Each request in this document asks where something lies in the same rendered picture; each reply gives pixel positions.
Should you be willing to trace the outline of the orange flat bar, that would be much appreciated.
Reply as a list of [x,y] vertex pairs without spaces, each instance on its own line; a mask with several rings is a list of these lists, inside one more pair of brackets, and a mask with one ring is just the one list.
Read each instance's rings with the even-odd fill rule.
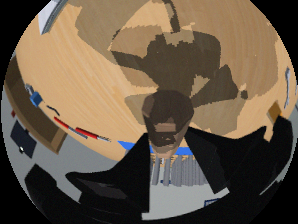
[[277,104],[277,101],[274,101],[273,105],[270,105],[269,109],[270,117],[275,121],[278,116],[282,116],[281,109],[279,109],[279,105]]

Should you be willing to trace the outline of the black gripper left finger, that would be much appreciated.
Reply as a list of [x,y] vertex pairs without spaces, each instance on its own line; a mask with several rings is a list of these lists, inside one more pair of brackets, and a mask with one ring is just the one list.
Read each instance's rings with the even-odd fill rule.
[[130,148],[124,159],[104,172],[65,173],[80,192],[97,194],[101,197],[120,198],[149,213],[150,192],[150,145],[148,132],[142,133],[137,143]]

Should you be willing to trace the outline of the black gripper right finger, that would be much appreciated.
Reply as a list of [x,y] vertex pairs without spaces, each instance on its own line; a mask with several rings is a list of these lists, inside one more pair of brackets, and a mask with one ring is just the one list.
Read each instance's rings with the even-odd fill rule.
[[196,157],[214,194],[226,188],[226,183],[229,183],[231,177],[241,167],[247,153],[253,151],[255,145],[265,136],[266,129],[266,125],[263,125],[250,135],[247,133],[239,139],[229,139],[188,127],[184,135],[186,145]]

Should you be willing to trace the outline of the blue flat strip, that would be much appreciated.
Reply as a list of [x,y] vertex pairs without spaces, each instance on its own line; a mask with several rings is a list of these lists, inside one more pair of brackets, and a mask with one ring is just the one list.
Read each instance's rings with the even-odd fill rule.
[[[122,147],[124,147],[125,149],[130,149],[130,148],[133,148],[133,145],[136,144],[136,143],[126,143],[126,141],[117,141],[117,143],[120,143],[122,145]],[[152,145],[150,145],[150,153],[154,153],[152,151]],[[177,152],[174,153],[174,155],[186,155],[186,156],[189,156],[189,155],[193,155],[192,151],[190,151],[189,147],[186,147],[186,148],[182,148],[182,147],[178,147],[177,148]]]

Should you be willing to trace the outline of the blue cube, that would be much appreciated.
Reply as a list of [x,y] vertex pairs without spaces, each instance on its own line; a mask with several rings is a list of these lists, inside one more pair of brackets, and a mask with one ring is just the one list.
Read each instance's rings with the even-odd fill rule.
[[29,96],[29,99],[32,100],[32,103],[35,104],[35,107],[39,107],[40,101],[43,100],[41,99],[39,92],[32,93],[32,95]]

